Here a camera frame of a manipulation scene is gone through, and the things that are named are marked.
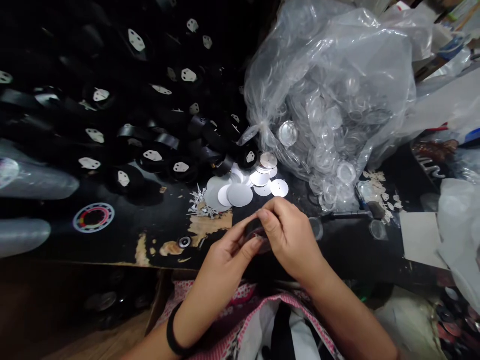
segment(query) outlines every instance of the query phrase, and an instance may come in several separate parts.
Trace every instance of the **pile of discs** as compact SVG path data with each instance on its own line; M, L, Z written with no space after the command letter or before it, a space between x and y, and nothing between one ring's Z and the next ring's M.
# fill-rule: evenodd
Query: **pile of discs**
M261 197L271 194L284 198L289 193L288 184L281 179L271 180L277 176L277 164L277 158L269 152L261 155L253 171L233 164L230 173L222 177L214 176L208 181L203 197L205 203L222 213L231 207L247 206L252 202L254 192Z

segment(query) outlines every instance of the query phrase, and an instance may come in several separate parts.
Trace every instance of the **plastic container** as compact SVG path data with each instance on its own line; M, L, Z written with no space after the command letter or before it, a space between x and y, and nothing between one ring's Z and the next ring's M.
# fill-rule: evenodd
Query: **plastic container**
M49 238L50 224L40 219L0 220L0 258L27 253Z
M76 178L63 171L0 158L0 197L61 200L69 198L79 186Z

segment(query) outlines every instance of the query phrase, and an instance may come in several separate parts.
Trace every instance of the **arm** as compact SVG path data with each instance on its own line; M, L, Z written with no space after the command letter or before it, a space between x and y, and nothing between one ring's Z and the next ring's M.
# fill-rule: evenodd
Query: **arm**
M232 227L213 244L195 283L173 319L173 334L184 349L194 346L225 309L239 287L245 269L258 253L262 240L254 238L239 246L254 214ZM153 330L125 357L133 359L177 360L167 342L167 323Z
M310 294L343 355L398 359L399 351L387 332L322 256L307 216L281 197L270 200L257 214L276 258Z

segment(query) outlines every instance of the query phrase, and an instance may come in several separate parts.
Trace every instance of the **wooden floor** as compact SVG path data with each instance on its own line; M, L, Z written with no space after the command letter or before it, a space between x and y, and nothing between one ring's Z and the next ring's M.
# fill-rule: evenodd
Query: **wooden floor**
M97 331L56 351L44 360L120 359L145 336L150 312L145 311L114 330Z

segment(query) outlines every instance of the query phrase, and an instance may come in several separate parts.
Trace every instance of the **black wristband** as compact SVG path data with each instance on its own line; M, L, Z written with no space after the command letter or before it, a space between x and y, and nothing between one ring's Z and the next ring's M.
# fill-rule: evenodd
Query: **black wristband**
M190 355L192 355L194 351L194 347L191 347L188 349L181 347L177 342L177 339L175 339L175 334L174 334L175 315L177 314L177 311L179 310L180 306L182 306L182 304L183 304L183 301L179 303L171 312L170 318L168 319L168 324L166 326L166 340L168 341L168 346L175 354L177 354L182 358L187 358Z

